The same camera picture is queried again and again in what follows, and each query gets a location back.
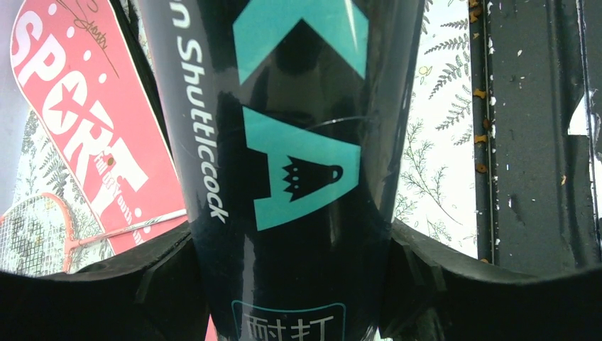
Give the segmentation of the pink racket cover bag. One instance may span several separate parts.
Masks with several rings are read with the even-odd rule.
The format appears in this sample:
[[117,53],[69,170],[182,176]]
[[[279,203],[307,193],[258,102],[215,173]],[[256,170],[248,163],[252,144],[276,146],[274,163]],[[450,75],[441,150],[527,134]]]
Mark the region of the pink racket cover bag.
[[111,244],[182,224],[172,157],[108,1],[24,1],[10,44],[16,83]]

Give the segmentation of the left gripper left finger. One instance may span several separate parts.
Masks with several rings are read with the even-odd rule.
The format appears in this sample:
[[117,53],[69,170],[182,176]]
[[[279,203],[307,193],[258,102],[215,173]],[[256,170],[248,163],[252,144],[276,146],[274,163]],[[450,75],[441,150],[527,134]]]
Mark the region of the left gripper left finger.
[[203,340],[188,223],[75,274],[1,275],[2,340]]

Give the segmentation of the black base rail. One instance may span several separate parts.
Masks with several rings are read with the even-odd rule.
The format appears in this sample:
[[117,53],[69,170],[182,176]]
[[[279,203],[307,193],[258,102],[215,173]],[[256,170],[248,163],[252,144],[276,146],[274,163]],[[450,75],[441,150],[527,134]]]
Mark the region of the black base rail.
[[601,263],[601,2],[471,1],[477,254]]

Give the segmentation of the floral patterned table mat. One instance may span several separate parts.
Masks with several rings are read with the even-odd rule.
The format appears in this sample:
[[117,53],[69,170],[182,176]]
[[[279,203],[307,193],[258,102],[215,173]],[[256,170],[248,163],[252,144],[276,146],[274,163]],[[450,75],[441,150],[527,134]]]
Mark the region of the floral patterned table mat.
[[[395,215],[477,257],[469,23],[474,1],[427,1]],[[102,232],[35,112],[1,66],[1,207],[38,193],[63,198],[77,238]]]

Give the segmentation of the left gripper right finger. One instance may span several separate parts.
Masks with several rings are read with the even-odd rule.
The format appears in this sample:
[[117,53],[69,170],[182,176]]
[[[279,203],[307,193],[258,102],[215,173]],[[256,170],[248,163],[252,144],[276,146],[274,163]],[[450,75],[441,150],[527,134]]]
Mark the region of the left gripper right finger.
[[394,340],[600,340],[601,267],[522,274],[392,226],[381,336]]

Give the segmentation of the black shuttlecock tube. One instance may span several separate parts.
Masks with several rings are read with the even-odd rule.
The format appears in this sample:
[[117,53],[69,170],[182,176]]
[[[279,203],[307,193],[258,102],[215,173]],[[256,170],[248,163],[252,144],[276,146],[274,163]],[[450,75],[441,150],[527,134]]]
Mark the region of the black shuttlecock tube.
[[422,1],[138,5],[220,340],[372,340]]

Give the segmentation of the pink badminton racket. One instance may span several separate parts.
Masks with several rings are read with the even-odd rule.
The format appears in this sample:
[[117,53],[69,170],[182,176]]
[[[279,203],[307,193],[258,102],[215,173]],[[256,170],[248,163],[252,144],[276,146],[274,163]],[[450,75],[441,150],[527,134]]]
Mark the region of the pink badminton racket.
[[68,273],[75,249],[182,217],[170,212],[145,222],[77,239],[69,207],[52,193],[30,195],[1,216],[1,270],[19,276],[41,277]]

